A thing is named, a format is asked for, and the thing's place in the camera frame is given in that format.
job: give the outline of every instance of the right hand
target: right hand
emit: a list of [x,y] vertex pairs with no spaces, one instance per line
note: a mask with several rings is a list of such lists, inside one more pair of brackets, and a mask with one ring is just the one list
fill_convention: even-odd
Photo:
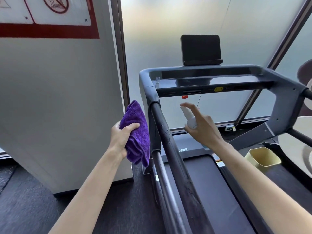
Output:
[[196,118],[196,129],[191,129],[188,125],[185,125],[186,132],[188,132],[195,140],[212,150],[217,149],[225,143],[210,116],[202,115],[194,104],[182,103],[180,106],[189,108]]

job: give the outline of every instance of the microfiber towel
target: microfiber towel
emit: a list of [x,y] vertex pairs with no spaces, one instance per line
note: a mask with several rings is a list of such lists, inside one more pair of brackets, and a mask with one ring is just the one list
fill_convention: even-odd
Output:
[[140,104],[134,100],[126,109],[126,113],[120,122],[120,129],[135,123],[140,123],[140,127],[130,133],[129,140],[125,146],[127,159],[134,164],[142,162],[144,167],[149,165],[150,144],[149,129],[145,115]]

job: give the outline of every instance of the yellow container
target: yellow container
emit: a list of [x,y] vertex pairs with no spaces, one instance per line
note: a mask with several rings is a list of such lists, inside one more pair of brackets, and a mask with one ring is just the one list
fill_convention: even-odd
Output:
[[266,147],[250,149],[245,156],[252,165],[262,173],[267,172],[272,166],[280,164],[280,158]]

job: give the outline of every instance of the prohibition symbol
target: prohibition symbol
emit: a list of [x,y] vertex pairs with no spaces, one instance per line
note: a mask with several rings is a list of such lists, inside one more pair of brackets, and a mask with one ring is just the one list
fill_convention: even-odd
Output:
[[49,9],[57,14],[64,14],[68,11],[68,0],[43,0]]

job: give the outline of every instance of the left hand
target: left hand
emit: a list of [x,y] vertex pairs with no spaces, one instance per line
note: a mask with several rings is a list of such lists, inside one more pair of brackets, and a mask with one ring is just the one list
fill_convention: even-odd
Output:
[[117,155],[121,154],[121,159],[127,156],[127,150],[125,149],[126,143],[129,139],[131,131],[140,127],[140,123],[132,123],[126,126],[122,130],[119,129],[120,121],[112,127],[111,143],[109,149],[113,149]]

